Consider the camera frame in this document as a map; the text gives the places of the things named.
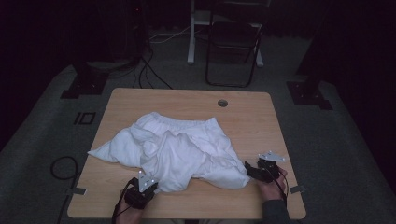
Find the person's arm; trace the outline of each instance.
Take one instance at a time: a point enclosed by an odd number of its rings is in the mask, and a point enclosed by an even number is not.
[[[124,199],[122,199],[115,224],[138,224],[142,219],[143,211],[143,209],[132,208]]]
[[[257,181],[262,194],[262,223],[263,224],[290,224],[288,209],[283,201],[283,191],[285,190],[285,176],[288,174],[285,170],[279,168],[281,175],[276,180],[278,185],[273,181],[265,183]]]

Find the gray carpet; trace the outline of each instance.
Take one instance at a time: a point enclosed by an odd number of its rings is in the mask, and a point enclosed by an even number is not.
[[[295,72],[309,41],[300,38],[265,37],[262,41],[264,67],[258,68],[252,84],[244,89],[205,84],[205,42],[197,41],[195,64],[187,64],[189,39],[175,37],[152,44],[151,67],[174,89],[266,91],[273,98],[276,113],[303,193],[307,216],[314,223],[396,223],[396,198],[360,132],[340,100],[336,88],[326,82],[320,90],[333,110],[315,105],[295,105],[286,82],[302,81]],[[114,63],[94,63],[109,68]],[[0,223],[56,223],[71,180],[50,174],[57,158],[76,158],[82,169],[95,137],[108,98],[115,88],[138,88],[130,71],[110,74],[102,95],[60,99],[76,75],[66,67],[49,84],[29,117],[0,154]],[[149,88],[143,76],[143,88]],[[156,89],[167,89],[152,73],[148,80]],[[78,113],[96,113],[91,125],[75,124]],[[56,166],[59,175],[73,174],[73,163]],[[62,217],[62,223],[110,223],[109,219]]]

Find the black tripod base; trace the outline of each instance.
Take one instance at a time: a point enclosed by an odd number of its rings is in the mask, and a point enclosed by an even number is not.
[[[286,82],[289,92],[296,105],[318,105],[322,110],[332,110],[328,100],[316,89],[312,94],[304,93],[304,82]]]
[[[69,90],[62,93],[61,99],[77,99],[80,95],[100,95],[106,85],[108,74],[97,74],[90,82],[82,84],[76,76]]]

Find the dark background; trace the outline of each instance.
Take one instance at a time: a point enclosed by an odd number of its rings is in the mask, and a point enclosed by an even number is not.
[[[189,25],[189,1],[146,2],[152,29]],[[87,60],[113,59],[98,3],[109,2],[2,1],[0,148],[52,78],[71,63],[70,48]],[[200,8],[208,3],[197,0]],[[320,76],[337,87],[394,191],[395,15],[391,0],[274,0],[266,33],[312,38],[296,74]]]

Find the white table leg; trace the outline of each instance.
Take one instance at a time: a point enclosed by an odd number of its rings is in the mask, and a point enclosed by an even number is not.
[[[195,0],[191,0],[191,21],[190,21],[190,45],[189,55],[187,58],[188,64],[194,64],[194,53],[195,53]]]

